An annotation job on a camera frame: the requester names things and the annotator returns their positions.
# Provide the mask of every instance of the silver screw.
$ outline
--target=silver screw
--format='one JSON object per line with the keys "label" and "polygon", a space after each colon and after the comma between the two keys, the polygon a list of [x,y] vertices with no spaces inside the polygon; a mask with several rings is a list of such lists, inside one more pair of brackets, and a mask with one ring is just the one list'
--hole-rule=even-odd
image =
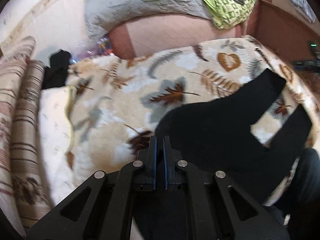
{"label": "silver screw", "polygon": [[223,179],[226,176],[226,174],[223,171],[217,171],[216,176],[220,179]]}
{"label": "silver screw", "polygon": [[135,166],[135,167],[141,167],[142,165],[143,165],[142,161],[136,160],[133,162],[133,166]]}
{"label": "silver screw", "polygon": [[188,163],[187,163],[187,161],[185,161],[185,160],[181,160],[181,161],[178,161],[178,165],[179,165],[180,167],[185,167],[185,166],[188,165]]}
{"label": "silver screw", "polygon": [[97,171],[95,174],[94,174],[94,177],[96,179],[101,179],[104,177],[104,172],[103,171]]}

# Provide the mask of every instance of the gray quilted blanket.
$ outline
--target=gray quilted blanket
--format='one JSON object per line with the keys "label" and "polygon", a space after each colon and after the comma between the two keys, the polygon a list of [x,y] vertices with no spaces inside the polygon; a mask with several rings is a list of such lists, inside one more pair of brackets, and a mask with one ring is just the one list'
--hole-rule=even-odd
{"label": "gray quilted blanket", "polygon": [[183,13],[211,19],[202,0],[86,0],[84,11],[90,38],[101,37],[129,19],[158,13]]}

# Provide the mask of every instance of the green fabric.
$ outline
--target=green fabric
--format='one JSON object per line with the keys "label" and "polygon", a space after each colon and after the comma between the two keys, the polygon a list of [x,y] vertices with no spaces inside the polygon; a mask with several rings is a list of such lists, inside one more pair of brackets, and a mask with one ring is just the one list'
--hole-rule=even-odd
{"label": "green fabric", "polygon": [[229,29],[244,22],[252,13],[256,0],[244,0],[240,5],[234,0],[203,0],[211,14],[213,25],[219,30]]}

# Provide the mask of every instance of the dark jeans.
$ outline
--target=dark jeans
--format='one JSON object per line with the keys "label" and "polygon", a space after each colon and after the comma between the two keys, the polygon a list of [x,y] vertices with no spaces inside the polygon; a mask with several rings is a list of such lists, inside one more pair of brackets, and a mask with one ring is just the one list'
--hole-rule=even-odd
{"label": "dark jeans", "polygon": [[316,150],[307,148],[300,156],[297,170],[287,191],[275,203],[283,215],[320,197],[320,159]]}

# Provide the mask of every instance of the leaf-patterned blanket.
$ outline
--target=leaf-patterned blanket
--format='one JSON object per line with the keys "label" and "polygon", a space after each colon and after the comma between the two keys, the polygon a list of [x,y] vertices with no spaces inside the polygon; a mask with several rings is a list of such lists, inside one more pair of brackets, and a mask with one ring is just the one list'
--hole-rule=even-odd
{"label": "leaf-patterned blanket", "polygon": [[313,123],[308,140],[313,145],[319,129],[318,102],[290,67],[250,36],[129,61],[108,56],[73,65],[68,84],[78,93],[70,113],[74,140],[68,156],[73,157],[75,186],[96,170],[116,171],[134,160],[148,147],[150,135],[168,111],[229,96],[265,68],[285,78],[287,85],[252,125],[252,133],[267,144],[301,103]]}

